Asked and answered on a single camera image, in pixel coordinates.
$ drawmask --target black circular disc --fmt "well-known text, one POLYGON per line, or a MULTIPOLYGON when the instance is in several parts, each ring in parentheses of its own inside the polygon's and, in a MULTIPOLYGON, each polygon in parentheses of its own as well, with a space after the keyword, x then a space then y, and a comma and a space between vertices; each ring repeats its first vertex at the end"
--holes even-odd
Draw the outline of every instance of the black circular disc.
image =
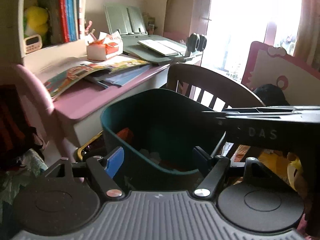
POLYGON ((89 187, 64 178, 44 178, 19 192, 13 203, 22 228, 42 236, 76 231, 98 212, 100 200, 89 187))
POLYGON ((293 227, 304 209, 302 199, 294 191, 274 192, 244 182, 223 190, 217 206, 233 224, 263 233, 293 227))

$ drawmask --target curtain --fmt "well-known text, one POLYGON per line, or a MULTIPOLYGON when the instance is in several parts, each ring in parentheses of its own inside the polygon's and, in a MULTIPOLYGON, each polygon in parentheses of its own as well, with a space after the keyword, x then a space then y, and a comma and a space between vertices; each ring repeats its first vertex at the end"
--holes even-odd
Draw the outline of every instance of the curtain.
POLYGON ((297 43, 293 56, 303 59, 308 65, 312 65, 315 59, 320 30, 319 16, 320 0, 302 0, 297 43))

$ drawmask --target metal bolt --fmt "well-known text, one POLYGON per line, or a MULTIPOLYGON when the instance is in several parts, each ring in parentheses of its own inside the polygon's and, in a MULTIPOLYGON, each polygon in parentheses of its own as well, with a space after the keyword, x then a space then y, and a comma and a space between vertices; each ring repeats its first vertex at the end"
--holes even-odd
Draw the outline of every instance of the metal bolt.
POLYGON ((206 188, 198 188, 193 193, 198 197, 207 197, 210 195, 210 190, 206 188))
POLYGON ((109 189, 106 194, 108 197, 121 197, 122 191, 119 189, 109 189))

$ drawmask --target brown chair backrest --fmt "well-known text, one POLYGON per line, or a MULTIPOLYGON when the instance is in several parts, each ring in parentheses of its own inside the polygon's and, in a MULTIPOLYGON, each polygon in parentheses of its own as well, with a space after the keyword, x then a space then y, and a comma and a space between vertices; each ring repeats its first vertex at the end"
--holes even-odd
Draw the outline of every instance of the brown chair backrest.
POLYGON ((197 101, 201 103, 204 91, 213 95, 212 109, 217 98, 225 102, 224 109, 264 106, 262 101, 245 86, 215 71, 189 64, 174 64, 168 71, 167 89, 177 92, 178 82, 188 84, 185 96, 190 97, 192 86, 201 88, 197 101))

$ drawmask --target trash bin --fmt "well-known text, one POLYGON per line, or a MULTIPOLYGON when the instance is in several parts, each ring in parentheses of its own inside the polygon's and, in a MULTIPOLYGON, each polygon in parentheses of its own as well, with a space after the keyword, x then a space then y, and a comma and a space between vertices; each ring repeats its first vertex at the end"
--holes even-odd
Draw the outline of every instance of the trash bin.
POLYGON ((203 180, 195 167, 192 149, 213 152, 223 136, 202 121, 201 111, 212 109, 167 89, 152 89, 108 106, 101 115, 109 153, 124 148, 124 162, 114 177, 122 190, 193 190, 203 180), (116 133, 129 128, 130 145, 116 133), (158 165, 139 151, 158 153, 158 165))

